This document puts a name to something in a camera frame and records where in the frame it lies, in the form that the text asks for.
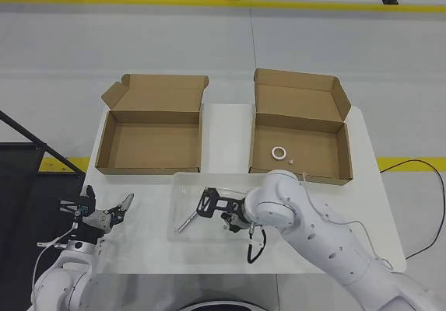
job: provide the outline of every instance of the small white washer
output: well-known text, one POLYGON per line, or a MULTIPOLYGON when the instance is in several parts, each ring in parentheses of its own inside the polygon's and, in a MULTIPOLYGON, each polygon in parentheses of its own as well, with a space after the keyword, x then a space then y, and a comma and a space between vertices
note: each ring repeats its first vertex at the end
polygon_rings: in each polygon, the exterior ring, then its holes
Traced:
POLYGON ((286 150, 284 149, 284 147, 276 146, 275 148, 272 149, 271 155, 272 155, 273 158, 275 158, 277 160, 283 160, 286 157, 286 150), (282 156, 277 156, 276 155, 276 150, 283 151, 283 155, 282 156))

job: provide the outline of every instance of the clear plastic tray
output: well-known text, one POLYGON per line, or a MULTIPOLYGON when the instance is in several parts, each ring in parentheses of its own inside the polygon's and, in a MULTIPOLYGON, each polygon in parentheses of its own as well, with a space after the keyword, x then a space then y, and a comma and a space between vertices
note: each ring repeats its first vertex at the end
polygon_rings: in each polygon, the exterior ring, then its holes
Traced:
POLYGON ((225 229, 221 211, 212 218, 196 215, 181 231, 178 229, 195 212, 206 187, 217 188, 223 197, 241 199, 248 191, 260 187, 265 174, 175 173, 173 176, 168 238, 184 242, 248 243, 248 230, 234 233, 225 229))

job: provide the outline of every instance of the cardboard box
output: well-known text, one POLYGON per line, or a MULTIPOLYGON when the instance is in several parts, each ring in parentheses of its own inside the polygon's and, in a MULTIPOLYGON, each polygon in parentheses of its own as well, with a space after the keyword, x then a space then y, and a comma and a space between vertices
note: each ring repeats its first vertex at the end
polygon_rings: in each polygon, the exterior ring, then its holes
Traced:
POLYGON ((343 185, 353 178, 349 135, 344 123, 350 110, 340 81, 312 75, 257 69, 250 173, 289 170, 312 182, 343 185), (281 146, 286 158, 276 160, 281 146))
POLYGON ((124 75, 102 95, 110 107, 96 168, 103 174, 199 172, 203 75, 124 75))

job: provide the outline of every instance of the yellow tape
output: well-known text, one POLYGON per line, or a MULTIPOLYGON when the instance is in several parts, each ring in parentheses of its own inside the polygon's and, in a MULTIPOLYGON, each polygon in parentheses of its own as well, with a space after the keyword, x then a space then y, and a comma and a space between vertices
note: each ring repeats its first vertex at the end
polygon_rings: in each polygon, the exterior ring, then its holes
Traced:
MULTIPOLYGON (((409 159, 420 159, 426 161, 441 172, 446 172, 446 158, 377 158, 378 169, 383 170, 397 163, 409 159)), ((90 164, 90 158, 68 158, 70 162, 75 164, 81 170, 86 172, 88 170, 88 164, 90 164)), ((67 166, 62 164, 55 158, 44 158, 39 168, 40 172, 72 172, 67 166)), ((391 169, 390 172, 430 172, 432 169, 420 162, 409 162, 391 169)))
MULTIPOLYGON (((90 158, 67 158, 72 164, 77 166, 82 171, 88 170, 88 164, 90 164, 90 158)), ((39 167, 40 172, 73 172, 65 164, 58 161, 55 158, 44 158, 39 167)))
POLYGON ((0 3, 73 5, 183 5, 266 9, 319 9, 337 11, 446 13, 446 5, 383 5, 345 2, 281 2, 262 0, 0 0, 0 3))
MULTIPOLYGON (((437 170, 446 172, 446 158, 377 158, 378 168, 386 169, 409 159, 419 159, 432 164, 437 170)), ((390 172, 429 172, 431 167, 421 162, 408 162, 391 169, 390 172)))

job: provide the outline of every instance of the cardboard box flap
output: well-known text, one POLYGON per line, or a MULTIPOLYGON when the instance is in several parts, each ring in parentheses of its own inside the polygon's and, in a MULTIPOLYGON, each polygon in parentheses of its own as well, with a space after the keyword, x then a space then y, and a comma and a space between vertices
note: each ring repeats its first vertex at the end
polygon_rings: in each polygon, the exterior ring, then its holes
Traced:
POLYGON ((122 84, 130 88, 200 89, 209 85, 206 75, 131 75, 121 78, 122 84))
POLYGON ((350 110, 340 81, 331 75, 259 68, 254 81, 258 113, 344 121, 350 110))
POLYGON ((128 87, 120 82, 114 83, 102 96, 101 99, 111 109, 117 104, 124 94, 128 91, 128 87))
POLYGON ((200 111, 205 75, 123 75, 102 95, 112 110, 200 111))

